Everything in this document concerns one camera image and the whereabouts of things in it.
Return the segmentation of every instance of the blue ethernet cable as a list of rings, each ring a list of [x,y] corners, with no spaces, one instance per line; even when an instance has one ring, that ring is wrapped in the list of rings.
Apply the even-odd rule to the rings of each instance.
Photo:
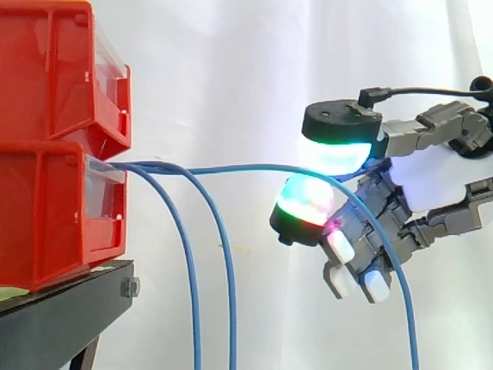
[[[160,162],[136,162],[134,164],[142,166],[150,173],[161,174],[161,175],[174,174],[174,172],[171,172],[166,168],[161,167]],[[303,175],[316,177],[320,180],[326,181],[333,187],[336,187],[340,192],[346,195],[346,197],[348,197],[357,206],[361,214],[366,219],[369,220],[371,225],[377,231],[377,234],[382,240],[382,243],[384,245],[384,248],[389,258],[391,259],[392,267],[394,268],[397,274],[397,279],[399,281],[399,285],[401,286],[402,294],[404,297],[404,306],[406,309],[407,332],[409,334],[409,346],[411,352],[411,366],[413,370],[419,370],[418,340],[416,337],[416,325],[414,322],[414,309],[412,304],[411,290],[409,289],[409,285],[407,284],[404,271],[402,270],[401,262],[399,261],[399,257],[397,256],[397,253],[395,252],[392,243],[388,240],[387,236],[385,235],[385,231],[383,227],[380,225],[378,220],[368,209],[366,204],[364,204],[364,202],[360,200],[353,192],[351,192],[346,186],[344,186],[341,182],[337,181],[333,177],[324,176],[320,173],[296,166],[260,163],[260,164],[244,164],[244,165],[232,165],[232,166],[194,168],[189,170],[189,172],[191,172],[191,174],[193,175],[209,175],[209,174],[218,174],[218,173],[247,172],[247,171],[277,171],[277,172],[288,172],[288,173],[300,173]]]
[[[183,249],[185,251],[186,266],[188,269],[188,280],[190,286],[190,300],[192,302],[192,325],[193,325],[193,368],[194,370],[202,369],[202,347],[200,341],[200,305],[199,305],[199,292],[197,287],[197,279],[195,273],[195,264],[193,263],[193,252],[190,245],[190,240],[188,234],[186,233],[185,227],[181,217],[179,216],[178,210],[176,209],[173,201],[169,197],[168,193],[163,189],[163,187],[143,168],[139,166],[134,166],[131,163],[112,163],[112,165],[119,169],[129,172],[134,172],[135,174],[142,177],[151,187],[153,187],[161,196],[164,203],[168,206],[169,212],[173,217],[176,227],[178,228],[179,235],[183,242]]]
[[[214,220],[217,224],[217,229],[219,231],[221,244],[223,245],[223,254],[224,254],[224,263],[226,265],[226,279],[227,279],[227,287],[228,287],[228,303],[230,309],[230,370],[236,370],[236,352],[237,352],[237,323],[236,323],[236,283],[234,277],[234,266],[233,266],[233,257],[231,256],[231,246],[230,240],[228,238],[226,228],[224,227],[224,222],[222,217],[220,216],[219,211],[217,210],[217,206],[209,195],[205,187],[201,184],[198,179],[191,174],[188,170],[184,169],[181,166],[178,166],[173,163],[160,163],[159,168],[172,171],[174,173],[178,173],[184,175],[193,186],[202,194],[205,201],[207,202]]]

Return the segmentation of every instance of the black table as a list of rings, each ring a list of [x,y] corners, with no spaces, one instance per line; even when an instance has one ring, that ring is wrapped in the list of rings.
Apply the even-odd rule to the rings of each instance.
[[[92,368],[99,335],[139,293],[133,261],[111,261],[68,284],[0,302],[0,369]]]

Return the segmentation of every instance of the white cloth backdrop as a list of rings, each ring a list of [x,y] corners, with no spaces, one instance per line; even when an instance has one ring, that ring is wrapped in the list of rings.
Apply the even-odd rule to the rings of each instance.
[[[132,66],[133,149],[121,160],[184,166],[296,163],[305,106],[369,86],[467,88],[493,75],[486,0],[94,0],[99,23]],[[436,103],[395,98],[387,117]],[[409,368],[401,291],[370,306],[337,301],[319,249],[277,243],[268,218],[285,176],[203,179],[230,234],[241,370]],[[203,368],[226,369],[222,251],[204,202],[185,180],[161,180],[193,242]],[[165,206],[131,177],[126,257],[142,294],[102,336],[96,370],[191,369],[183,249]],[[405,265],[423,369],[493,368],[493,226],[449,238]]]

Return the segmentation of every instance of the red storage drawer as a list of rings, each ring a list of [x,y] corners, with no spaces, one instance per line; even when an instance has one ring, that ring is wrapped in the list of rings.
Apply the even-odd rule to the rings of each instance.
[[[130,71],[88,2],[0,0],[0,140],[66,140],[101,160],[130,148]]]
[[[40,288],[124,253],[126,174],[77,143],[0,143],[0,287]]]

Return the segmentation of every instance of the green light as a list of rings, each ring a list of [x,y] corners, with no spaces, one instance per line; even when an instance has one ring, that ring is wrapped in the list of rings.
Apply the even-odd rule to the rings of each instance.
[[[334,208],[334,192],[324,181],[296,174],[286,182],[277,205],[298,219],[323,226]]]
[[[371,144],[327,145],[303,136],[299,151],[302,166],[336,176],[359,170],[370,155]],[[300,220],[323,226],[334,209],[334,192],[322,180],[296,174],[286,182],[277,197],[277,205]]]
[[[298,149],[302,166],[336,176],[358,171],[370,155],[371,144],[329,145],[315,143],[302,136]]]

